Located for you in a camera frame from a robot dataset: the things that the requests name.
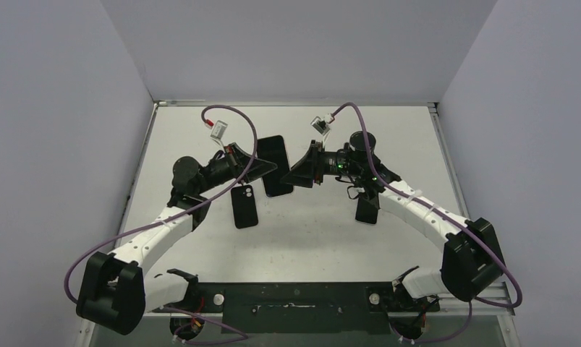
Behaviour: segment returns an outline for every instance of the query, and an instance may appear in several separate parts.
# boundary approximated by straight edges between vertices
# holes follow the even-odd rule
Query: screw
[[[380,304],[380,296],[377,293],[369,295],[369,302],[373,305]]]
[[[214,295],[213,296],[213,303],[216,306],[222,305],[224,303],[224,295],[222,295],[222,294],[216,294],[216,295]]]

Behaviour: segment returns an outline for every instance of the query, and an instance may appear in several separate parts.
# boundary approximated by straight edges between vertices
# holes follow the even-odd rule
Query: metal frame
[[[154,122],[156,120],[156,115],[158,113],[159,107],[183,107],[183,106],[208,106],[214,103],[224,103],[224,104],[232,104],[233,106],[338,106],[341,105],[345,100],[338,100],[338,99],[307,99],[307,100],[263,100],[263,101],[231,101],[231,100],[159,100],[154,102],[153,110],[150,118],[150,123],[148,125],[148,130],[145,134],[145,138],[143,140],[143,146],[141,149],[140,159],[135,170],[135,176],[132,180],[132,184],[130,187],[130,198],[127,200],[127,203],[124,207],[124,212],[122,213],[122,222],[118,228],[118,234],[122,232],[124,229],[126,220],[127,220],[127,211],[130,210],[130,205],[132,204],[132,196],[135,192],[135,187],[137,181],[139,179],[140,170],[143,164],[143,159],[145,157],[145,152],[148,148],[149,139],[151,136],[151,132],[154,126]],[[431,121],[433,122],[433,128],[435,130],[439,146],[441,148],[441,152],[444,156],[444,162],[446,164],[446,168],[448,171],[449,178],[451,179],[453,190],[455,197],[457,198],[457,203],[459,206],[459,210],[461,214],[465,217],[469,218],[469,211],[467,209],[467,205],[465,203],[465,199],[463,197],[463,193],[461,190],[461,186],[459,184],[456,171],[454,170],[454,165],[452,164],[452,159],[449,154],[449,150],[444,138],[444,134],[441,131],[441,125],[439,123],[439,115],[437,113],[437,108],[435,103],[391,103],[385,102],[380,100],[359,100],[359,104],[361,105],[368,105],[368,106],[426,106],[429,109],[429,113],[431,114]],[[453,296],[440,296],[440,312],[433,312],[431,315],[451,315],[451,316],[462,316],[468,313],[467,305],[464,302],[461,302],[455,299]],[[507,290],[505,283],[494,283],[493,285],[489,286],[483,292],[483,298],[490,299],[494,301],[500,302],[510,302],[509,292]],[[518,335],[512,320],[513,310],[502,309],[498,307],[491,307],[485,304],[481,304],[479,302],[474,303],[473,308],[474,315],[490,315],[490,316],[497,316],[499,321],[499,327],[501,328],[501,334],[503,336],[504,342],[506,346],[516,347],[520,346],[520,342],[518,339]],[[152,317],[152,316],[178,316],[180,314],[156,314],[156,313],[146,313],[144,317]],[[222,314],[215,313],[215,314],[205,314],[207,316],[212,317],[221,317]],[[390,317],[405,317],[415,315],[414,313],[390,313]],[[77,335],[77,339],[75,341],[76,347],[86,347],[90,345],[90,342],[93,337],[93,331],[96,324],[87,320],[82,320],[79,334]]]

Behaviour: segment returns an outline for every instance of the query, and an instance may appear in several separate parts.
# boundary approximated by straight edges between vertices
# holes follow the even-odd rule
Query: white table
[[[241,107],[256,125],[259,137],[281,134],[290,165],[306,152],[311,139],[321,136],[311,126],[315,116],[335,107]],[[169,200],[171,167],[184,155],[206,164],[218,150],[201,120],[203,107],[160,107],[138,174],[123,230],[150,223]],[[458,213],[453,184],[426,106],[361,108],[367,129],[377,139],[376,154],[414,188]],[[237,142],[251,151],[246,122],[225,110],[208,113],[229,128],[225,143]],[[333,123],[328,150],[341,148],[360,129],[351,108]],[[355,219],[356,201],[346,185],[327,176],[313,189],[295,187],[292,194],[267,198],[261,181],[252,183],[260,223],[234,227],[230,196],[215,201],[205,221],[178,241],[148,275],[178,268],[197,273],[202,282],[326,282],[392,280],[414,265],[441,266],[441,254],[420,233],[393,215],[380,213],[369,226]],[[209,197],[221,187],[207,192]]]

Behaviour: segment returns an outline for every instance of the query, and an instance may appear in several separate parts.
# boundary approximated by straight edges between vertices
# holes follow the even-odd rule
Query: gray wall
[[[155,99],[435,101],[496,0],[101,0]]]
[[[523,345],[581,346],[581,1],[499,0],[439,111],[524,289]]]
[[[74,343],[62,278],[116,233],[151,109],[98,0],[0,0],[0,346]]]

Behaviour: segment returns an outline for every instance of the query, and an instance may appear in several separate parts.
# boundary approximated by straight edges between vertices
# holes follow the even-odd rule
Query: wall
[[[154,99],[440,100],[496,0],[101,0]]]
[[[0,0],[0,346],[73,345],[62,278],[116,233],[151,109],[98,1]]]
[[[524,289],[523,345],[581,346],[581,1],[499,0],[439,111]]]

